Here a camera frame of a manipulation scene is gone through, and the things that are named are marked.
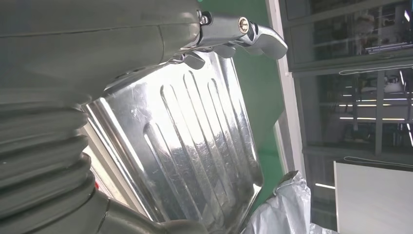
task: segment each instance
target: gray plastic housing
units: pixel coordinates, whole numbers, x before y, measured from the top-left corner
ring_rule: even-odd
[[[203,234],[94,188],[80,107],[199,34],[195,0],[0,1],[0,233]]]

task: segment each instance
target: metal clamp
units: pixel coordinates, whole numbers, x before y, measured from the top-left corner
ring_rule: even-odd
[[[211,12],[198,12],[198,15],[201,26],[198,41],[184,48],[185,52],[176,55],[170,63],[184,62],[193,69],[200,69],[205,62],[188,51],[213,51],[224,58],[231,58],[237,46],[252,55],[265,54],[272,59],[281,59],[287,53],[288,46],[271,28],[260,26],[245,17],[215,15]]]

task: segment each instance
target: glass door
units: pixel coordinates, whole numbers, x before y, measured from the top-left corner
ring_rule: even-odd
[[[413,54],[411,0],[301,0],[300,14],[295,1],[286,1],[283,22],[292,71]]]
[[[352,70],[295,78],[312,221],[333,230],[335,160],[373,156],[409,164],[413,155],[412,67]]]

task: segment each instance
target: fluorescent light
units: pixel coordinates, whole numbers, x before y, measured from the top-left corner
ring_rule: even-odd
[[[412,132],[410,131],[410,124],[407,124],[407,128],[409,129],[410,144],[412,144],[413,146],[413,137],[412,137]]]
[[[316,186],[327,188],[327,189],[336,189],[334,186],[325,185],[325,184],[316,184]]]
[[[375,120],[375,118],[364,118],[364,117],[358,117],[357,119],[360,119],[360,120]]]
[[[352,107],[353,105],[352,104],[348,104],[348,105],[343,105],[343,104],[341,104],[341,105],[338,105],[338,106],[341,106],[341,107],[346,107],[346,106],[350,106],[350,107]],[[357,105],[357,106],[361,106],[361,107],[374,107],[374,106],[377,106],[377,105],[375,105],[375,104],[359,104],[359,105]]]
[[[340,119],[354,119],[353,117],[340,117]],[[376,120],[376,118],[358,117],[358,120]],[[404,118],[383,118],[383,120],[389,121],[405,121]]]
[[[410,136],[410,144],[412,144],[412,146],[413,146],[413,137],[412,137],[412,133],[411,133],[411,132],[409,132],[409,136]]]
[[[403,73],[400,71],[401,83],[404,85]]]
[[[409,13],[407,13],[406,10],[404,10],[404,18],[406,18],[407,21],[410,22],[410,16],[409,16]]]
[[[403,118],[383,118],[383,120],[405,121]]]
[[[353,117],[340,117],[340,119],[354,119]],[[364,117],[358,117],[357,119],[360,120],[375,120],[375,118],[364,118]]]
[[[406,98],[385,98],[383,100],[385,101],[405,101],[407,99]]]

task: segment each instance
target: bolt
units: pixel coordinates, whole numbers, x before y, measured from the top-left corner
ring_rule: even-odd
[[[207,16],[200,16],[199,17],[199,23],[201,25],[205,25],[209,23],[208,17]]]
[[[249,23],[245,17],[240,17],[238,20],[238,27],[242,33],[247,33],[249,30]]]

